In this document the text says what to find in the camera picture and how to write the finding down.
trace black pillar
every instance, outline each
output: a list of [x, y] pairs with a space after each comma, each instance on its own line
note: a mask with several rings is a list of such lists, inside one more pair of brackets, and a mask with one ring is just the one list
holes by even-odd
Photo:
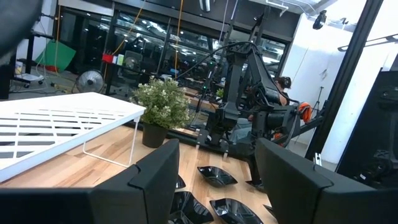
[[305, 155], [311, 161], [315, 153], [322, 152], [382, 3], [383, 0], [366, 1], [326, 102], [324, 122], [315, 130]]

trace white wall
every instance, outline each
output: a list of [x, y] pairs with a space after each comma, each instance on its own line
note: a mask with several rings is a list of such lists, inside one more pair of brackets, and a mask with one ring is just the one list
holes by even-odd
[[[290, 77], [293, 81], [292, 89], [287, 92], [289, 96], [312, 106], [317, 102], [320, 87], [323, 86], [320, 97], [322, 108], [345, 55], [337, 47], [347, 45], [352, 33], [330, 26], [314, 30], [312, 25], [313, 21], [302, 14], [282, 76]], [[311, 130], [295, 139], [308, 144], [312, 135]]]
[[113, 9], [99, 6], [82, 0], [59, 0], [61, 6], [71, 7], [74, 9], [80, 9], [88, 12], [95, 12], [98, 14], [113, 16]]
[[[54, 16], [56, 6], [57, 6], [57, 0], [44, 0], [42, 12], [46, 15]], [[43, 31], [43, 28], [39, 23], [37, 23], [34, 26], [34, 30], [37, 32], [41, 33], [45, 32], [48, 35], [52, 35], [53, 20], [48, 17], [42, 17], [41, 22], [44, 26], [45, 31]], [[34, 47], [33, 47], [33, 60], [35, 60], [43, 52], [43, 49], [45, 48], [47, 41], [49, 40], [43, 37], [35, 38]], [[17, 58], [26, 58], [27, 46], [28, 46], [28, 40], [23, 40], [18, 45]]]
[[[398, 13], [395, 10], [397, 6], [396, 0], [384, 0], [368, 40], [398, 33], [398, 27], [393, 25], [393, 21], [398, 20]], [[322, 159], [338, 163], [380, 68], [384, 64], [387, 66], [389, 55], [397, 55], [397, 53], [398, 50], [394, 44], [364, 48], [323, 148]]]

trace security camera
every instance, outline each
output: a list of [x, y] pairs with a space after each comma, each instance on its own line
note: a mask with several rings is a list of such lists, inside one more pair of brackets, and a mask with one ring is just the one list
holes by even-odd
[[203, 12], [210, 12], [210, 1], [211, 0], [199, 0], [200, 9]]
[[315, 30], [321, 29], [323, 27], [323, 25], [325, 25], [325, 22], [326, 22], [326, 10], [322, 10], [322, 12], [319, 13], [319, 16], [313, 23], [312, 29], [315, 29]]

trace black bowl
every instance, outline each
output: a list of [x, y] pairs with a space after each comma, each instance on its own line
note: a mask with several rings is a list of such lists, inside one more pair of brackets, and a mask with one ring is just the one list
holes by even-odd
[[218, 167], [198, 167], [198, 170], [205, 180], [214, 187], [225, 187], [238, 183], [233, 176]]
[[246, 183], [250, 184], [251, 186], [253, 186], [255, 189], [257, 189], [258, 191], [262, 192], [262, 193], [267, 193], [266, 190], [264, 189], [264, 185], [262, 184], [262, 182], [260, 183], [253, 183], [253, 180], [249, 180], [246, 181]]
[[263, 224], [261, 219], [250, 208], [237, 200], [231, 198], [212, 200], [210, 205], [227, 224]]
[[264, 206], [264, 208], [266, 208], [266, 210], [267, 210], [274, 218], [276, 218], [276, 217], [275, 217], [275, 213], [274, 213], [274, 209], [272, 209], [271, 206], [268, 206], [268, 205], [263, 205], [263, 206]]
[[210, 211], [191, 192], [175, 192], [169, 224], [202, 224], [214, 221]]
[[184, 180], [178, 175], [177, 183], [175, 184], [175, 189], [182, 189], [186, 187]]

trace white table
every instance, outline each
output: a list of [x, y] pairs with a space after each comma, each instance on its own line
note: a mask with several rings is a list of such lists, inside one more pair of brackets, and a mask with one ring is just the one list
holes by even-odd
[[0, 102], [0, 182], [83, 144], [118, 126], [138, 122], [145, 108], [104, 96], [80, 93]]

